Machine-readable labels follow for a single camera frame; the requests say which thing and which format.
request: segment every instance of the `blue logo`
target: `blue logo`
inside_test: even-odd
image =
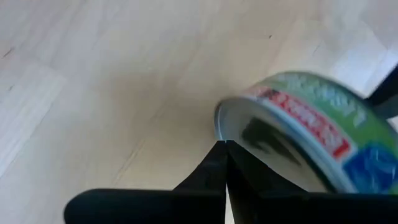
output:
[[[398,159],[380,144],[359,150],[343,168],[361,193],[388,194],[398,181]]]

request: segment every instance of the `black object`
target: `black object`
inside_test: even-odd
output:
[[[384,118],[398,114],[398,67],[366,101]],[[309,193],[234,141],[218,141],[174,190],[89,190],[67,204],[65,222],[224,223],[226,183],[236,224],[398,220],[398,196]]]

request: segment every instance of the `wooden floor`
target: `wooden floor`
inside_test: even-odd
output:
[[[174,188],[215,143],[216,102],[275,72],[369,94],[398,61],[397,9],[0,0],[0,223],[62,223],[86,189]]]

